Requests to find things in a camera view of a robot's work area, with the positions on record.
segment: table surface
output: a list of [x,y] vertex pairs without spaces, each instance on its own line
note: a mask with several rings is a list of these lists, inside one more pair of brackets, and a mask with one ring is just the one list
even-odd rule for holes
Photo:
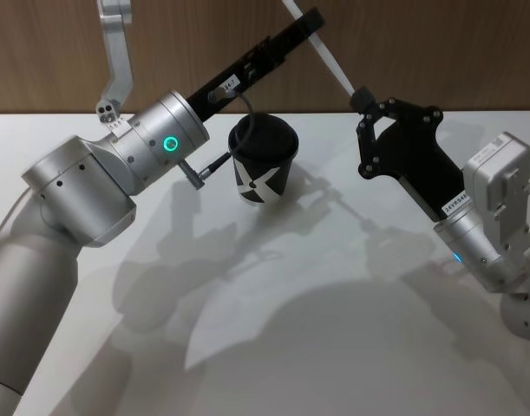
[[[82,252],[17,416],[530,415],[530,342],[401,186],[358,176],[358,118],[282,117],[300,150],[280,205],[243,203],[231,163],[199,192],[174,169]],[[194,166],[238,119],[206,123]],[[438,140],[463,166],[502,131],[530,143],[530,112],[447,113]],[[0,115],[0,222],[33,161],[105,133],[94,115]]]

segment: label sticker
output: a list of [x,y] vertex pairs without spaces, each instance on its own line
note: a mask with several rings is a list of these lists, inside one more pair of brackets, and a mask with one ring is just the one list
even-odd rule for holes
[[239,81],[238,77],[234,74],[230,78],[228,78],[226,81],[222,82],[220,86],[225,89],[235,89],[241,82]]
[[498,152],[501,147],[504,147],[507,143],[509,143],[511,139],[505,135],[501,135],[496,137],[494,140],[492,140],[490,143],[486,145],[483,149],[481,149],[480,152],[478,152],[475,156],[471,158],[471,160],[477,164],[482,165],[484,162],[486,162],[490,157]]
[[454,213],[457,209],[464,206],[471,198],[463,191],[459,195],[457,195],[455,198],[452,198],[451,201],[449,201],[447,204],[445,204],[442,207],[442,210],[446,213],[446,215],[449,217],[452,213]]

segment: wooden wall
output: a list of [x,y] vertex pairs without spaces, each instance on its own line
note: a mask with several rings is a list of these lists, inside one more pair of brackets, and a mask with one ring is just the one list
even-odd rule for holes
[[[356,87],[445,109],[530,108],[530,0],[299,0]],[[134,91],[190,95],[291,22],[280,0],[132,0]],[[95,0],[0,0],[0,112],[91,112],[108,79]],[[249,93],[263,111],[347,111],[309,44]],[[238,103],[228,107],[235,112]]]

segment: white x logo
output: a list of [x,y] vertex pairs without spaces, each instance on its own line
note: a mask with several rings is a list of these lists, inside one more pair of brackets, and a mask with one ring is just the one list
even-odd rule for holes
[[280,197],[275,191],[271,189],[270,186],[266,184],[266,181],[272,178],[274,174],[278,172],[278,170],[280,169],[279,167],[272,168],[260,178],[252,179],[252,177],[249,176],[249,173],[245,169],[245,166],[241,162],[234,159],[233,163],[236,165],[236,168],[238,169],[239,178],[243,183],[243,185],[238,185],[239,193],[243,194],[246,192],[254,191],[265,202],[272,202]]

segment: white cable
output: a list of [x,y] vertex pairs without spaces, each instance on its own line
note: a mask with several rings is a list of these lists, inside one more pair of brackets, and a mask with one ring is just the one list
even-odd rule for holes
[[[294,19],[297,20],[303,15],[301,9],[296,5],[295,0],[282,0],[282,3],[288,9]],[[355,93],[355,89],[351,85],[349,78],[342,70],[342,67],[340,67],[339,63],[337,63],[334,55],[328,50],[328,48],[326,48],[326,45],[323,43],[323,41],[320,40],[320,37],[318,37],[316,33],[313,33],[311,36],[309,36],[309,42],[311,42],[313,48],[315,48],[318,55],[326,64],[330,72],[336,77],[340,85],[344,87],[350,96],[352,96],[353,93]]]

